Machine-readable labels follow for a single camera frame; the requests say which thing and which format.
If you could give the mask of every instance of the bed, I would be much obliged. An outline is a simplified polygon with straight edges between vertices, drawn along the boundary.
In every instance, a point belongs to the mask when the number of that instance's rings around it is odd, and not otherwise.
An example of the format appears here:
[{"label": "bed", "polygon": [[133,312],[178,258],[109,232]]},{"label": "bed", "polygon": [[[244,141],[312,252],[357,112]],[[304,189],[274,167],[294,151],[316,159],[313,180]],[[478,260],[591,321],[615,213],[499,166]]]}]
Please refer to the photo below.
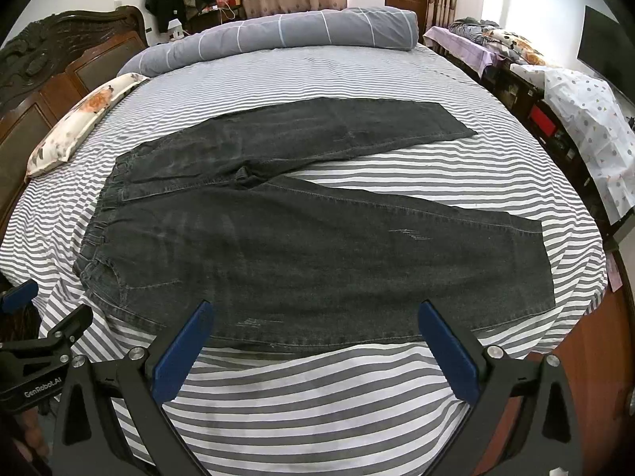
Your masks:
[{"label": "bed", "polygon": [[[541,220],[557,306],[481,331],[481,342],[515,357],[548,352],[600,304],[606,271],[593,219],[538,142],[490,93],[422,45],[309,46],[159,75],[122,100],[71,162],[29,183],[0,246],[0,270],[13,284],[29,277],[39,284],[40,333],[85,303],[95,319],[74,349],[91,360],[122,357],[152,339],[104,315],[72,270],[117,155],[210,117],[317,97],[437,102],[477,135],[315,164],[294,176]],[[148,460],[124,404],[115,409],[133,451]],[[164,410],[213,474],[418,475],[467,405],[453,396],[425,344],[407,343],[312,357],[205,348]]]}]

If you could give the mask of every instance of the carved wooden headboard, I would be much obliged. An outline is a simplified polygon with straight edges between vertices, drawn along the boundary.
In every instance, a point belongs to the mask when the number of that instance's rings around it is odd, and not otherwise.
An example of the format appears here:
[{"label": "carved wooden headboard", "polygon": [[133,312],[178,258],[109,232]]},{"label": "carved wooden headboard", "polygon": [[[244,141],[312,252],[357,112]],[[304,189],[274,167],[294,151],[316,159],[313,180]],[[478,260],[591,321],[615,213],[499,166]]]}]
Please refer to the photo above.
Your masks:
[{"label": "carved wooden headboard", "polygon": [[134,30],[147,46],[144,18],[136,7],[112,12],[69,10],[29,23],[0,50],[0,117],[32,91],[116,34]]}]

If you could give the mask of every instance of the jeans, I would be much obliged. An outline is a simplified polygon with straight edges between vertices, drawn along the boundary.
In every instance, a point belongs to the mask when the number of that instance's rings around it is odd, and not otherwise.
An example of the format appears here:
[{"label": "jeans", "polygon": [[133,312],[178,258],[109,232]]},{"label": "jeans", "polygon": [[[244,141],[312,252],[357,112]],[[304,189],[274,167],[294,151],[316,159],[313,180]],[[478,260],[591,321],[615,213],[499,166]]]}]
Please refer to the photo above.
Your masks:
[{"label": "jeans", "polygon": [[431,299],[470,329],[554,307],[539,221],[283,175],[472,136],[434,103],[315,99],[225,115],[117,158],[75,271],[157,333],[215,306],[208,345],[314,353],[420,340]]}]

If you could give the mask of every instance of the television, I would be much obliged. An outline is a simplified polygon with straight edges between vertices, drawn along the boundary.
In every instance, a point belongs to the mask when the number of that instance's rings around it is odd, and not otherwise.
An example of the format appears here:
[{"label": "television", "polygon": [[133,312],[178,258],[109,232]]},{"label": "television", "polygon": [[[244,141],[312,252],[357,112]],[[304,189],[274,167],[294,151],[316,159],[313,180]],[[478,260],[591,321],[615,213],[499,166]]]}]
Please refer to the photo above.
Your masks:
[{"label": "television", "polygon": [[584,15],[578,59],[635,103],[635,46],[619,23],[591,7]]}]

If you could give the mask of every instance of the mattress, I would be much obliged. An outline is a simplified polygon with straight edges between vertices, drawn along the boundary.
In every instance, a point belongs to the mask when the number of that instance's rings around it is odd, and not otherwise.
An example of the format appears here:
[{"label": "mattress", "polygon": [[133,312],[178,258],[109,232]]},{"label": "mattress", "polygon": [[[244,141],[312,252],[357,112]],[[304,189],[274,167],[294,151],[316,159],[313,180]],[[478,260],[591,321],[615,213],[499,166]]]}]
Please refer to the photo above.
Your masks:
[{"label": "mattress", "polygon": [[[81,303],[94,308],[72,265],[117,155],[223,113],[316,97],[438,102],[477,135],[315,164],[294,176],[542,222],[557,307],[481,331],[483,344],[518,358],[546,352],[598,306],[606,271],[595,223],[538,142],[491,94],[424,46],[303,47],[196,63],[152,79],[97,125],[70,163],[28,185],[0,248],[0,268],[14,284],[33,277],[40,285],[40,333]],[[152,340],[94,311],[93,326],[74,346],[92,361]],[[148,459],[125,405],[116,401],[115,409],[133,451]],[[421,474],[467,409],[425,343],[305,358],[205,348],[177,399],[164,405],[215,475]]]}]

